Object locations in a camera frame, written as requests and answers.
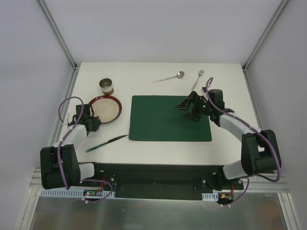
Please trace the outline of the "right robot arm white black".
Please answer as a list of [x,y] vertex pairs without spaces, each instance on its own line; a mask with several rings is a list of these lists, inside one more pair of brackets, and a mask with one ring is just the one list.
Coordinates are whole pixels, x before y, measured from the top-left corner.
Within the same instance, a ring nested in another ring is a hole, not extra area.
[[230,132],[241,142],[240,160],[219,167],[207,180],[218,190],[227,189],[235,179],[259,176],[270,182],[281,179],[281,158],[275,133],[254,128],[224,104],[222,90],[202,89],[203,95],[192,91],[175,109],[187,111],[184,117],[198,122],[206,115],[218,127]]

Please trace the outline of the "steel cup brown base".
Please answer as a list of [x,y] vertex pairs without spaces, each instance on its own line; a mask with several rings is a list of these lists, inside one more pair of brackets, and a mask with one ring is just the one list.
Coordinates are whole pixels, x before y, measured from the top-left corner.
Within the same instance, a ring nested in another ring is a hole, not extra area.
[[100,80],[99,86],[104,95],[112,95],[114,92],[113,82],[109,78]]

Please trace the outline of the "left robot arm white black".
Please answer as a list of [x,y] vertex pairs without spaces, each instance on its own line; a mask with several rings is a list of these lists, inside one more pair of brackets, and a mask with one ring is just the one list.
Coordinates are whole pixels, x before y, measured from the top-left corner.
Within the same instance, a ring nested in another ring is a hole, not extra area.
[[41,180],[44,189],[79,185],[85,180],[90,186],[101,182],[101,174],[95,171],[94,163],[79,163],[76,150],[89,133],[100,126],[99,117],[93,116],[89,104],[77,105],[76,115],[68,125],[67,133],[55,144],[40,151]]

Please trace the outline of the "red rimmed beige plate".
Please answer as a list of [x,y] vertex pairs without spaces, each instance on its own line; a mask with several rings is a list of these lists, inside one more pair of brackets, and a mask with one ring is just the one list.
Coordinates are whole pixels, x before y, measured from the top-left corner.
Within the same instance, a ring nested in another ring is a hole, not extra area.
[[89,105],[93,108],[93,116],[98,116],[102,125],[114,122],[122,112],[121,102],[111,95],[97,96],[89,102]]

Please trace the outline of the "black knife green handle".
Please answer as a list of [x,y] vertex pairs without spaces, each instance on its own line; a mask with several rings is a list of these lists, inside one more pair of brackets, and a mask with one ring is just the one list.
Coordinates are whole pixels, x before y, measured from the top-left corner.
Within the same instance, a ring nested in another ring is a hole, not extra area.
[[110,144],[110,143],[112,143],[112,142],[115,142],[115,141],[120,140],[120,139],[122,139],[122,138],[125,138],[125,137],[127,137],[127,136],[128,136],[128,135],[121,135],[121,136],[112,138],[112,139],[108,140],[107,142],[104,142],[104,143],[99,144],[99,145],[97,145],[97,146],[94,146],[94,147],[92,147],[92,148],[90,148],[90,149],[87,149],[85,152],[86,152],[86,153],[89,153],[89,152],[91,152],[91,151],[94,151],[94,150],[96,150],[96,149],[98,149],[98,148],[101,148],[101,147],[103,147],[103,146],[105,146],[105,145],[108,145],[108,144]]

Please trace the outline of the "dark green placemat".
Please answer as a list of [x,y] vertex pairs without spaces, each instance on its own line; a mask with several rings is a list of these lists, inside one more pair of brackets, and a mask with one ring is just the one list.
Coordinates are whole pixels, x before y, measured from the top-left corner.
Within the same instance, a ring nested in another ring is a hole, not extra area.
[[175,109],[185,96],[134,95],[131,100],[129,140],[162,142],[210,142],[209,119],[199,122]]

